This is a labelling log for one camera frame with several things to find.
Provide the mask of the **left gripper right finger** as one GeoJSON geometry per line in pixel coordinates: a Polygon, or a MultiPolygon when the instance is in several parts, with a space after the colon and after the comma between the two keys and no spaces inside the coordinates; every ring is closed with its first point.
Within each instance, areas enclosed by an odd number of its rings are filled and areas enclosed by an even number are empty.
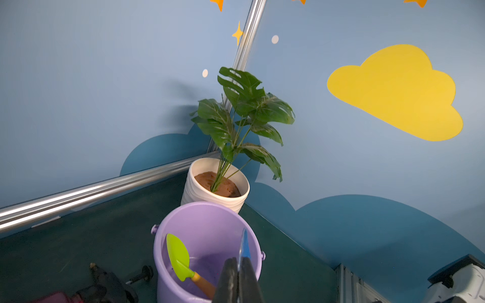
{"type": "Polygon", "coordinates": [[[265,302],[251,260],[248,257],[242,257],[240,262],[239,301],[240,303],[265,302]]]}

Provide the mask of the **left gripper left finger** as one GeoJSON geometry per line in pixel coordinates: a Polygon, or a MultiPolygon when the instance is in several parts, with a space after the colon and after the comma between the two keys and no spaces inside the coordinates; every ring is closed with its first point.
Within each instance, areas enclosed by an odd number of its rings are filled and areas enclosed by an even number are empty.
{"type": "Polygon", "coordinates": [[[238,278],[236,258],[225,261],[212,303],[237,303],[238,278]]]}

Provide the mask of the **blue trowel wooden handle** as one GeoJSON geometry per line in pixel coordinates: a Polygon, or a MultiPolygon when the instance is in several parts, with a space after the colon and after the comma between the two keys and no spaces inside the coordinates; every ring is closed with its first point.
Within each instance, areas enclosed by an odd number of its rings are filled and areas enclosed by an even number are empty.
{"type": "Polygon", "coordinates": [[[249,241],[248,241],[248,230],[243,229],[242,231],[242,236],[241,236],[241,242],[240,242],[240,247],[239,247],[239,255],[237,258],[237,271],[240,271],[242,262],[244,258],[249,258],[251,259],[251,253],[250,253],[250,247],[249,247],[249,241]]]}

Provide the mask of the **purple plastic bucket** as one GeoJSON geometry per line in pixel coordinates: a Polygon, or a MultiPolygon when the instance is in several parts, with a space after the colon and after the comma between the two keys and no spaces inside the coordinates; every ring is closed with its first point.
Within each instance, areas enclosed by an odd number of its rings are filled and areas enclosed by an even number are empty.
{"type": "Polygon", "coordinates": [[[177,236],[185,244],[190,269],[217,285],[224,261],[238,256],[244,231],[248,233],[251,263],[259,277],[264,254],[250,225],[236,212],[211,202],[188,203],[170,212],[151,230],[155,236],[157,301],[209,302],[190,279],[182,282],[176,276],[167,253],[167,234],[177,236]]]}

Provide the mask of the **green trowel yellow handle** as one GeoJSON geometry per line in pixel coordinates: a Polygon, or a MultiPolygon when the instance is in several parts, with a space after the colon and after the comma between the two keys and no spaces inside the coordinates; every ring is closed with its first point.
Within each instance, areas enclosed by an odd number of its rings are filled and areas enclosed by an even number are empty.
{"type": "Polygon", "coordinates": [[[215,296],[215,286],[193,271],[190,267],[189,252],[183,241],[174,234],[166,235],[166,246],[171,266],[181,282],[190,279],[209,299],[215,296]]]}

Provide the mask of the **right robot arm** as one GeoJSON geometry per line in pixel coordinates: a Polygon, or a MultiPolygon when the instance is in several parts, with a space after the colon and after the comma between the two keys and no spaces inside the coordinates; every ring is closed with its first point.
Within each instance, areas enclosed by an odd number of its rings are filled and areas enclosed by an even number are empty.
{"type": "Polygon", "coordinates": [[[423,303],[484,303],[484,263],[466,255],[436,271],[423,303]]]}

